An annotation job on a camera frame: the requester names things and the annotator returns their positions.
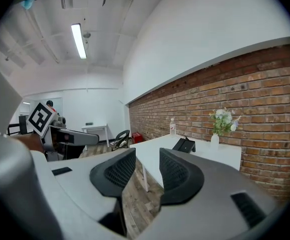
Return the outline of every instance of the person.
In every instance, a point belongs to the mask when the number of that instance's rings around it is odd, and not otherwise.
[[[50,109],[52,109],[55,113],[57,113],[56,109],[53,108],[53,102],[52,102],[51,100],[48,100],[48,101],[46,102],[46,105],[47,105]]]

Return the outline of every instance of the brick wall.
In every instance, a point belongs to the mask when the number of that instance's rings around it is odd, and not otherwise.
[[[220,142],[242,147],[240,171],[278,200],[290,198],[290,45],[248,53],[199,70],[132,102],[132,132],[146,140],[169,133],[209,141],[214,109],[241,115]]]

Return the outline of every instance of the white desk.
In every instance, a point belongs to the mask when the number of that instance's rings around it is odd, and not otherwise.
[[[109,148],[107,123],[95,123],[93,125],[86,125],[86,126],[83,126],[81,129],[84,133],[87,133],[87,131],[105,130],[107,147]]]
[[[159,171],[159,148],[172,149],[180,138],[183,137],[179,135],[172,137],[168,134],[159,138],[130,145],[131,148],[136,148],[136,156],[143,165],[145,188],[147,192],[148,185],[146,170],[160,186],[164,187],[163,179]],[[210,150],[209,141],[195,138],[189,139],[196,142],[196,152],[191,152],[191,154],[232,166],[237,170],[240,169],[241,147],[219,144],[218,151],[214,152]]]

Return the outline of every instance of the red box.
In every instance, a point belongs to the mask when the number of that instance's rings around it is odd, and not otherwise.
[[[141,135],[139,132],[134,132],[131,135],[131,139],[133,141],[133,144],[140,143],[143,141],[143,135]]]

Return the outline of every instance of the black hair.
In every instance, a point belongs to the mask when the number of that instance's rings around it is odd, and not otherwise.
[[[48,100],[48,101],[46,102],[46,105],[53,106],[53,102],[52,102],[51,100]]]

